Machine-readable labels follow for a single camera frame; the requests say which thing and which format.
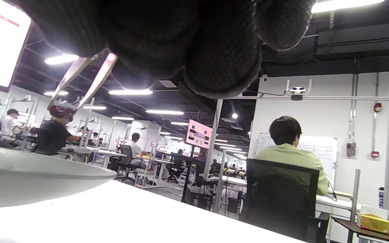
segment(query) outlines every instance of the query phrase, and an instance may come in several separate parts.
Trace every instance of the ceiling light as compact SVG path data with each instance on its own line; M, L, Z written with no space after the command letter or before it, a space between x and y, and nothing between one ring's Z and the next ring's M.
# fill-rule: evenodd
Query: ceiling light
M146 112L151 114L163 114L163 115L184 115L184 112L177 112L177 111L147 110Z
M44 93L44 95L46 95L46 96L53 96L54 94L55 94L55 91L49 91L49 92ZM58 95L65 96L65 95L68 95L68 92L67 91L60 91L60 92L58 92Z
M91 109L91 110L105 110L106 106L84 106L84 109Z
M214 143L214 144L217 144L217 145L226 145L226 146L230 146L230 147L235 147L235 146L236 146L236 145L224 144L224 143Z
M181 125L181 126L188 126L188 123L176 123L174 121L171 122L172 125Z
M60 56L56 57L50 57L45 60L45 63L49 65L56 65L56 64L62 64L66 62L72 62L79 59L79 56L77 55L70 55L70 54L62 54Z
M242 151L235 151L235 150L227 150L228 152L234 152L234 153L241 153L241 154L246 154L247 152L242 152Z
M171 137L171 136L165 136L165 138L169 138L169 139L178 139L178 140L181 140L182 138L180 137Z
M113 116L112 119L114 119L114 120L134 120L133 117L123 117L123 116Z
M109 94L111 95L120 95L120 96L130 96L130 95L150 95L153 91L149 89L135 90L135 89L120 89L120 90L111 90Z
M219 148L223 148L223 149L232 149L232 150L237 150L237 151L241 151L242 149L240 148L234 148L234 147L225 147L225 146L220 146Z
M334 11L337 9L346 9L381 3L385 0L329 0L321 3L316 3L312 7L312 13Z

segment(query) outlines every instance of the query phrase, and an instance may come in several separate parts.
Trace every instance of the fire alarm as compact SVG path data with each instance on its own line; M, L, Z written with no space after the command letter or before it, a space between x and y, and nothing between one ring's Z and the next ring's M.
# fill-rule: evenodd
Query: fire alarm
M374 158L374 159L379 158L379 152L373 151L372 152L372 158Z
M382 103L376 103L374 107L375 112L380 112L382 110Z

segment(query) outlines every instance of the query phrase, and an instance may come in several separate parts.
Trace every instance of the black shirt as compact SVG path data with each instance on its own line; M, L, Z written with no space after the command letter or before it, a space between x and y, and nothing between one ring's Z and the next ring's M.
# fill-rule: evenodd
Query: black shirt
M67 131L64 125L56 120L49 120L41 128L41 134L44 135L43 142L48 150L58 151L65 147L65 141L71 137L71 133Z

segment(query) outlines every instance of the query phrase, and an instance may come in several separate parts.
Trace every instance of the person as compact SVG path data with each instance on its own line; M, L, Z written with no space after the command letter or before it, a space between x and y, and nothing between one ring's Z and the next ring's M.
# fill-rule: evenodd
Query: person
M79 131L77 132L76 136L82 137L84 131L85 131L85 126L81 126Z
M193 154L198 156L198 160L207 161L207 149L201 148L199 152L194 152Z
M135 132L131 135L131 141L127 143L128 146L131 148L131 154L133 156L133 159L131 160L130 164L133 165L139 165L141 169L146 169L147 166L145 163L142 162L142 160L136 159L136 155L147 155L149 152L143 151L136 143L140 139L140 134Z
M221 164L217 163L216 159L213 159L211 164L210 174L220 173Z
M15 109L9 109L7 115L0 119L1 122L1 132L0 135L11 136L13 128L24 129L21 123L16 121L19 116L19 112Z
M274 120L270 126L270 135L276 146L262 149L256 155L256 159L318 169L317 194L325 195L328 192L329 181L322 167L322 162L314 153L297 148L301 134L301 126L293 117L282 116ZM309 181L298 175L289 176L301 185L309 185Z
M51 151L50 154L54 154L56 151L65 147L66 141L79 141L80 137L71 135L66 129L66 125L73 121L74 109L53 105L51 106L50 114L52 115L52 119L48 120L40 128L41 133L45 135L46 141L43 144L39 142L36 150L38 152Z

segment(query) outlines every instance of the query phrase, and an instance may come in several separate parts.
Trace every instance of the gloved hand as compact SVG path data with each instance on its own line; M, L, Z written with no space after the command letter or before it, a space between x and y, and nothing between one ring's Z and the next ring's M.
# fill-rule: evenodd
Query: gloved hand
M260 40L276 51L296 46L316 0L20 0L46 41L91 57L119 56L115 78L146 89L185 69L197 94L228 98L259 73Z

